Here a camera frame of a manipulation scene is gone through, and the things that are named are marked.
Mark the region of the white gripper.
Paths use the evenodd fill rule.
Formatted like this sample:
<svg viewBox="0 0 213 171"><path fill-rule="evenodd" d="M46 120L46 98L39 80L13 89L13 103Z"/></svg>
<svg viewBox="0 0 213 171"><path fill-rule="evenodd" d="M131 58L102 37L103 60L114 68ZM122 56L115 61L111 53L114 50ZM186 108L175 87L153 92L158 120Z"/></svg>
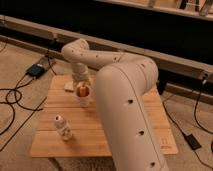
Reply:
<svg viewBox="0 0 213 171"><path fill-rule="evenodd" d="M73 91L76 91L79 82L87 82L87 85L91 88L92 82L90 80L90 74L88 70L84 72L74 72L73 75Z"/></svg>

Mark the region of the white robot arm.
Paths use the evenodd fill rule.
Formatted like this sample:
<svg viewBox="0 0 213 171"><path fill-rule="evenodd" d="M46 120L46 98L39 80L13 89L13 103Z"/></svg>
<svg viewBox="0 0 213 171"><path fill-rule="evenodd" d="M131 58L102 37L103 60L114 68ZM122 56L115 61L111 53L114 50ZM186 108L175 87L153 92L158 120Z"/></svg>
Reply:
<svg viewBox="0 0 213 171"><path fill-rule="evenodd" d="M143 94L156 85L158 68L145 56L92 50L84 39L62 47L76 81L97 71L93 97L117 171L169 171L151 126Z"/></svg>

